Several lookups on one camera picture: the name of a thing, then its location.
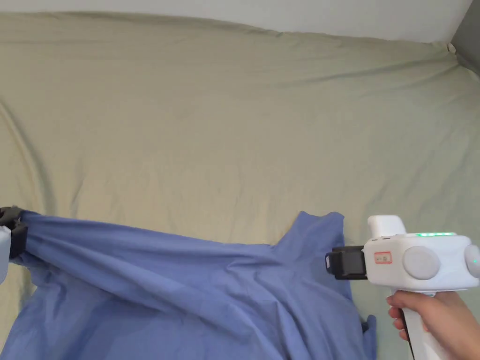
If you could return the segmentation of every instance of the green led light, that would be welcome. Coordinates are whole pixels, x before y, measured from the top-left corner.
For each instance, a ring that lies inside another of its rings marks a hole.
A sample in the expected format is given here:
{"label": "green led light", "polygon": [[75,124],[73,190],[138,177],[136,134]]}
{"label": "green led light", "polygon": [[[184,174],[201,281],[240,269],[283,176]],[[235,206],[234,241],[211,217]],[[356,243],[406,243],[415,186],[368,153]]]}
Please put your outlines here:
{"label": "green led light", "polygon": [[424,238],[426,236],[453,236],[455,235],[455,233],[454,232],[422,232],[416,235]]}

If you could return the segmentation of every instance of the gray circular button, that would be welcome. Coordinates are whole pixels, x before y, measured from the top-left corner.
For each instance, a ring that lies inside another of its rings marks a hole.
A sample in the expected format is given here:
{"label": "gray circular button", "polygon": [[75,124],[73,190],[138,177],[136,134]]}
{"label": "gray circular button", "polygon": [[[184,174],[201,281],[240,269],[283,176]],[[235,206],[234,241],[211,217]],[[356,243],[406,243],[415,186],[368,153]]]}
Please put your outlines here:
{"label": "gray circular button", "polygon": [[413,246],[403,254],[403,267],[406,272],[418,280],[428,280],[440,270],[440,260],[429,248]]}
{"label": "gray circular button", "polygon": [[465,262],[472,276],[480,278],[480,249],[477,245],[468,245],[465,248]]}

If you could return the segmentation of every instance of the hand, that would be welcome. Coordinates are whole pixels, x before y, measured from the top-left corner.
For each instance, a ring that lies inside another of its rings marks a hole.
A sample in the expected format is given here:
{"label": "hand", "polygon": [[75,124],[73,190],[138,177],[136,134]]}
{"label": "hand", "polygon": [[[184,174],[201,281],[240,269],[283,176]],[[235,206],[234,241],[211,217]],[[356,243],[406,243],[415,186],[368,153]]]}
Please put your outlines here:
{"label": "hand", "polygon": [[456,292],[439,292],[434,298],[408,291],[397,291],[387,298],[389,315],[400,337],[407,340],[400,315],[403,308],[417,312],[427,331],[449,353],[452,360],[480,359],[480,325]]}

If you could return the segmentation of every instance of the bed sheet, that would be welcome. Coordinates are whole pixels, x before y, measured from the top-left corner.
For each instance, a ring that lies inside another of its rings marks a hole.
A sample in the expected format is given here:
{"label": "bed sheet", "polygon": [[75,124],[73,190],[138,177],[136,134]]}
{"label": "bed sheet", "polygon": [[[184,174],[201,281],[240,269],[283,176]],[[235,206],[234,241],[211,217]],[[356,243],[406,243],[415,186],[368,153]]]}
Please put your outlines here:
{"label": "bed sheet", "polygon": [[[480,83],[446,44],[110,13],[0,14],[2,206],[241,243],[299,211],[480,233]],[[388,290],[352,282],[379,359]],[[0,345],[32,288],[0,287]],[[476,316],[479,291],[464,294]]]}

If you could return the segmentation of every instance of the red label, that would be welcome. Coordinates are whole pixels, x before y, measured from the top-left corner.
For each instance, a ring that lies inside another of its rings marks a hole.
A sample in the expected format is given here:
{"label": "red label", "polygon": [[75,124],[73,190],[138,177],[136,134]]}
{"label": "red label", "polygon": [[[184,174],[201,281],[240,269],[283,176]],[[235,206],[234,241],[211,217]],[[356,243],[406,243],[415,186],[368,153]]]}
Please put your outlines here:
{"label": "red label", "polygon": [[375,254],[375,263],[376,264],[391,264],[392,263],[392,253],[391,252],[376,252]]}

